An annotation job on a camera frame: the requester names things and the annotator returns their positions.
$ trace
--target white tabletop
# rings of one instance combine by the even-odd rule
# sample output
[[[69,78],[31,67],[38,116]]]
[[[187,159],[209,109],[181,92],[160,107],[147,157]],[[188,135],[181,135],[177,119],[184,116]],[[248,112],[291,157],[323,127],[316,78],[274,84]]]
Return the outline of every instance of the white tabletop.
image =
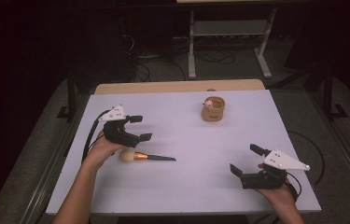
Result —
[[[203,101],[209,96],[226,102],[224,118],[202,120]],[[252,189],[242,189],[230,163],[254,174],[263,157],[250,144],[279,149],[297,159],[286,128],[269,91],[201,91],[93,95],[77,130],[47,213],[56,214],[76,177],[82,151],[96,117],[123,105],[130,115],[144,117],[127,123],[133,134],[153,133],[136,150],[175,157],[177,161],[122,162],[119,153],[99,170],[91,212],[113,216],[250,214],[272,211]],[[95,135],[103,128],[101,123]],[[304,171],[289,171],[302,184],[297,201],[301,212],[320,211]],[[289,178],[296,189],[297,183]]]

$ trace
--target brown container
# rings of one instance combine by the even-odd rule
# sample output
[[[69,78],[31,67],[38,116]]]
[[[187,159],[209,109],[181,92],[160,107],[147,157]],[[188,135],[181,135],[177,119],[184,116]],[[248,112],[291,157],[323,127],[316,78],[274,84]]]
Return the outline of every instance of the brown container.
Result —
[[[219,121],[223,118],[225,101],[218,96],[210,96],[204,100],[202,118],[205,121]]]

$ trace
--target person's left hand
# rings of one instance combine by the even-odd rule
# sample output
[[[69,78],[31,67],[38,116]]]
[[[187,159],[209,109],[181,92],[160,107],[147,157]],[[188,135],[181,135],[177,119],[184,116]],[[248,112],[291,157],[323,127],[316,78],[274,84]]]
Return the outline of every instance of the person's left hand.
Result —
[[[96,141],[93,144],[90,153],[88,153],[87,158],[84,161],[92,162],[97,168],[102,167],[105,161],[113,155],[117,150],[125,149],[126,146],[115,144],[108,141],[104,137],[103,131],[100,131],[96,137]]]

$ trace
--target brush bristles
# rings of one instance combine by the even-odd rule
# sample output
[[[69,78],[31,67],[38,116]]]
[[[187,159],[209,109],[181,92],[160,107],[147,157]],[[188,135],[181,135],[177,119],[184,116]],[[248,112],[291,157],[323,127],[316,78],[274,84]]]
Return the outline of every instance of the brush bristles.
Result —
[[[134,150],[130,148],[123,149],[119,154],[119,159],[125,162],[134,160]]]

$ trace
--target person's left arm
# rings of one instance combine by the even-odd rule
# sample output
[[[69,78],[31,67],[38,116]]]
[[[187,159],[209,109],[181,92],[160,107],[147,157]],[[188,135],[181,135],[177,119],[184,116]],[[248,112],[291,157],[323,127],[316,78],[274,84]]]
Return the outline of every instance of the person's left arm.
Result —
[[[106,140],[102,132],[98,134],[53,223],[88,223],[97,172],[108,157],[122,148],[125,146]]]

